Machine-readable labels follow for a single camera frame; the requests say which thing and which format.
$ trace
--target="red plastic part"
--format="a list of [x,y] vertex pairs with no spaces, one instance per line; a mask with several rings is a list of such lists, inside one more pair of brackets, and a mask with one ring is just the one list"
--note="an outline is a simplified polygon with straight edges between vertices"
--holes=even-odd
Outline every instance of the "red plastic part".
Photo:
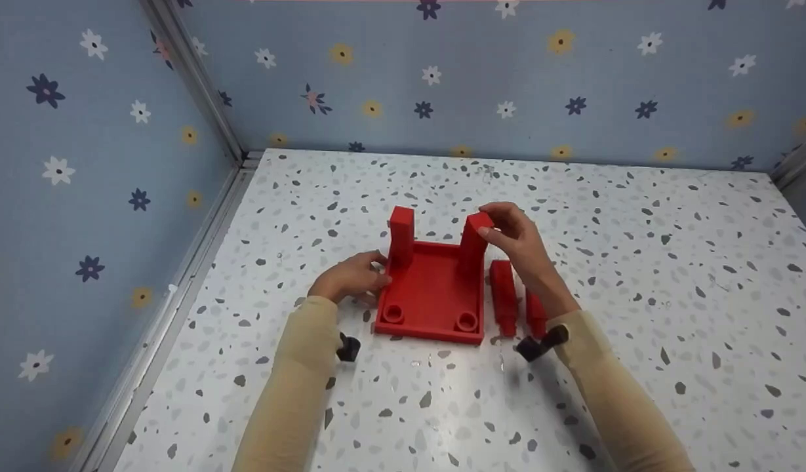
[[525,322],[531,329],[531,336],[537,340],[546,335],[546,309],[543,308],[543,303],[537,298],[537,295],[531,293],[531,290],[527,288],[525,289]]
[[[391,250],[385,267],[393,281],[379,296],[374,331],[480,344],[484,340],[481,312],[487,242],[475,229],[487,222],[490,218],[469,215],[460,246],[414,241],[414,211],[395,206],[388,221]],[[466,233],[467,227],[472,233]]]
[[516,336],[516,317],[519,314],[519,303],[516,302],[514,288],[514,271],[510,261],[495,260],[490,263],[490,287],[493,290],[493,313],[499,334]]

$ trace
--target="sleeve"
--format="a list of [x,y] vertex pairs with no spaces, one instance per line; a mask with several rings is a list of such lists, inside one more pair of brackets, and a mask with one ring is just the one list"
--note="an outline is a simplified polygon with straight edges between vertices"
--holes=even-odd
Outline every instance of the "sleeve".
[[694,472],[662,412],[612,352],[591,314],[572,311],[546,325],[569,331],[555,352],[571,371],[618,470]]
[[304,470],[322,418],[325,385],[342,347],[337,310],[330,300],[310,296],[289,315],[233,472]]

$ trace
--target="speckled white surface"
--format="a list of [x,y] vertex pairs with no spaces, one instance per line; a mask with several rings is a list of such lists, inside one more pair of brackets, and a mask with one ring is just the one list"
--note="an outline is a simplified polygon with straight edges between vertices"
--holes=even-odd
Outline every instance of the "speckled white surface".
[[[765,174],[282,149],[256,171],[115,470],[230,470],[315,276],[387,250],[394,205],[415,207],[419,239],[457,243],[492,200],[537,221],[697,469],[806,470],[806,232]],[[373,335],[375,310],[342,303],[363,350],[337,368],[310,469],[610,469],[568,372],[493,338],[485,292],[480,347]]]

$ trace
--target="blue wallpaper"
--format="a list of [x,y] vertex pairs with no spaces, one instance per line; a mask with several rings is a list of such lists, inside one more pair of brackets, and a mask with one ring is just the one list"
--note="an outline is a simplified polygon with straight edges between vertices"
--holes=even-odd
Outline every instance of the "blue wallpaper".
[[804,0],[177,0],[252,149],[771,170],[806,136]]
[[0,2],[0,471],[65,470],[230,172],[138,2]]

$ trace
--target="black clamp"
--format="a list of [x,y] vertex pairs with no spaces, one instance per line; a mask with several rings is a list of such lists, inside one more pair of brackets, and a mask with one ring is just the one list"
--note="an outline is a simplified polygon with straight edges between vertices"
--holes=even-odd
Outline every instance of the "black clamp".
[[565,326],[558,325],[552,328],[552,331],[543,335],[540,343],[534,340],[531,336],[526,336],[524,340],[519,341],[514,350],[519,353],[528,362],[536,361],[549,351],[552,347],[565,343],[569,340],[569,330]]
[[339,338],[342,340],[342,349],[336,351],[336,355],[339,357],[339,361],[342,362],[353,362],[355,361],[355,356],[359,355],[359,347],[361,347],[361,343],[357,338],[350,338],[345,336],[343,332],[339,332]]

